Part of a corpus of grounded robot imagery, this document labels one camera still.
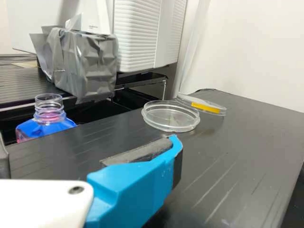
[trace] black countertop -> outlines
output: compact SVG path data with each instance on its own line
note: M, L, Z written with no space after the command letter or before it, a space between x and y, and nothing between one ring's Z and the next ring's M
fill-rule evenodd
M201 113L183 143L180 183L146 227L280 225L304 158L304 115L220 91L195 93L228 108ZM85 180L99 160L163 135L141 110L7 147L16 179Z

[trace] white machine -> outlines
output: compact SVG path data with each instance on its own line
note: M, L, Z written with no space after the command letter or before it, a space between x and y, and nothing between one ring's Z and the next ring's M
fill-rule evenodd
M187 0L9 0L12 46L34 53L29 33L82 14L81 29L114 33L121 72L177 62Z

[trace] blue plastic holder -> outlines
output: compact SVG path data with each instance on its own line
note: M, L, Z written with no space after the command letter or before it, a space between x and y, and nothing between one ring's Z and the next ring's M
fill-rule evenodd
M110 165L88 174L94 199L86 228L141 227L161 208L174 187L174 163L182 152L177 136L169 139L173 146L150 161Z

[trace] white plastic part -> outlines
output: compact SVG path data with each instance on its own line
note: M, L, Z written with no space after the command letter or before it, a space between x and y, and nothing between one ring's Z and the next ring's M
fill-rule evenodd
M187 0L8 0L12 47L35 52L30 33L82 14L77 28L118 38L118 70L177 62Z
M0 180L0 227L82 228L93 188L73 180Z

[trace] petri dish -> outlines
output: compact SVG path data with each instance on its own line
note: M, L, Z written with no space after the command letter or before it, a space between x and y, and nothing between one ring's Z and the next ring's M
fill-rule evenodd
M187 132L200 122L200 113L177 101L150 101L142 109L144 121L165 132Z

